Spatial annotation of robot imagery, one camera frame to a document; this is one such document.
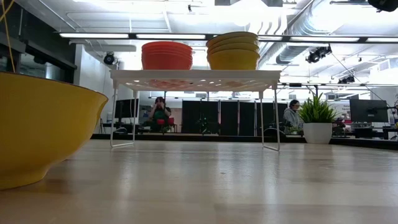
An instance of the stack of yellow bowls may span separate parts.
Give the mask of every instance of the stack of yellow bowls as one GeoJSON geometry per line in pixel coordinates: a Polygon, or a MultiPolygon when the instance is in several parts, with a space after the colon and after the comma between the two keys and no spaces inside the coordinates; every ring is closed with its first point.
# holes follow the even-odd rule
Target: stack of yellow bowls
{"type": "Polygon", "coordinates": [[[231,32],[210,39],[206,46],[207,61],[212,70],[255,70],[258,36],[250,32],[231,32]]]}

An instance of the bowl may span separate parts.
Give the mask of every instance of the bowl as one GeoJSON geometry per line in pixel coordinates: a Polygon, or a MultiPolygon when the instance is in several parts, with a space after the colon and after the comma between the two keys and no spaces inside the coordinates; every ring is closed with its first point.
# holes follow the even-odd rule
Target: bowl
{"type": "Polygon", "coordinates": [[[255,70],[260,55],[251,50],[222,50],[207,56],[212,70],[255,70]]]}
{"type": "Polygon", "coordinates": [[[222,40],[220,42],[217,42],[217,43],[213,44],[212,46],[210,46],[208,48],[208,52],[211,52],[216,47],[219,47],[219,46],[222,46],[222,45],[236,44],[236,43],[258,45],[259,41],[256,38],[253,38],[253,37],[233,37],[233,38],[225,39],[225,40],[222,40]]]}
{"type": "Polygon", "coordinates": [[[147,50],[145,52],[142,52],[142,55],[145,57],[147,54],[158,54],[158,53],[165,53],[165,54],[177,54],[181,55],[183,57],[189,58],[192,60],[192,53],[186,54],[183,52],[175,51],[175,50],[147,50]]]}
{"type": "Polygon", "coordinates": [[[0,72],[0,190],[40,181],[87,142],[108,98],[55,80],[0,72]]]}
{"type": "Polygon", "coordinates": [[[192,60],[178,54],[154,53],[142,56],[144,70],[190,70],[192,60]]]}
{"type": "Polygon", "coordinates": [[[247,43],[233,43],[233,44],[224,44],[219,47],[213,48],[211,51],[207,51],[208,55],[211,55],[213,53],[222,51],[222,50],[232,50],[232,49],[241,49],[241,50],[251,50],[254,52],[259,51],[259,46],[256,44],[247,44],[247,43]]]}
{"type": "Polygon", "coordinates": [[[174,48],[174,49],[179,49],[179,50],[185,50],[185,51],[191,51],[192,52],[192,48],[186,44],[181,44],[181,43],[177,43],[177,42],[171,42],[171,41],[155,41],[155,42],[150,42],[147,44],[144,44],[142,46],[142,51],[145,51],[145,49],[149,49],[152,47],[157,47],[157,48],[163,48],[165,47],[165,50],[167,48],[174,48]]]}
{"type": "Polygon", "coordinates": [[[206,46],[207,47],[211,47],[213,46],[215,43],[218,43],[222,40],[226,40],[226,39],[230,39],[233,37],[251,37],[253,39],[258,39],[258,36],[256,34],[253,34],[251,32],[230,32],[227,34],[221,34],[221,35],[217,35],[216,37],[213,37],[212,39],[210,39],[207,43],[206,46]]]}

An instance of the white wall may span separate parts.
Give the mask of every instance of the white wall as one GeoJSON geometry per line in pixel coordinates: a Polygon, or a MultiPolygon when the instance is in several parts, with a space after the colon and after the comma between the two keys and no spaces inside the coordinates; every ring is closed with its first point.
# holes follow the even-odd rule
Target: white wall
{"type": "MultiPolygon", "coordinates": [[[[87,53],[84,49],[84,46],[81,44],[76,46],[75,65],[78,67],[78,69],[75,71],[74,84],[100,92],[109,98],[109,101],[101,113],[101,118],[105,123],[106,115],[108,113],[112,113],[113,103],[112,96],[114,90],[113,81],[109,72],[110,68],[87,53]]],[[[119,100],[131,99],[133,92],[132,90],[121,85],[119,86],[118,96],[119,100]]],[[[97,125],[94,133],[99,133],[99,125],[97,125]]]]}

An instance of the green plant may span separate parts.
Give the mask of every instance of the green plant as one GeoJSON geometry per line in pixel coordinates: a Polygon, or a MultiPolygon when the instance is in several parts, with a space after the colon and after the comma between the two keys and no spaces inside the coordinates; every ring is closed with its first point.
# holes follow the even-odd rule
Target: green plant
{"type": "Polygon", "coordinates": [[[308,99],[298,112],[304,123],[332,123],[337,113],[328,105],[328,102],[321,100],[322,94],[313,95],[313,99],[308,99]]]}

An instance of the potted plant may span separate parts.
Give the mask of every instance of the potted plant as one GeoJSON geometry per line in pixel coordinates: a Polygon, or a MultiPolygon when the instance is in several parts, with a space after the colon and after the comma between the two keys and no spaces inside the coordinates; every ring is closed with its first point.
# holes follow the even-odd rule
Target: potted plant
{"type": "Polygon", "coordinates": [[[314,95],[308,99],[299,115],[304,122],[304,137],[310,144],[329,144],[332,133],[332,122],[337,113],[328,105],[328,102],[321,101],[322,94],[314,95]]]}

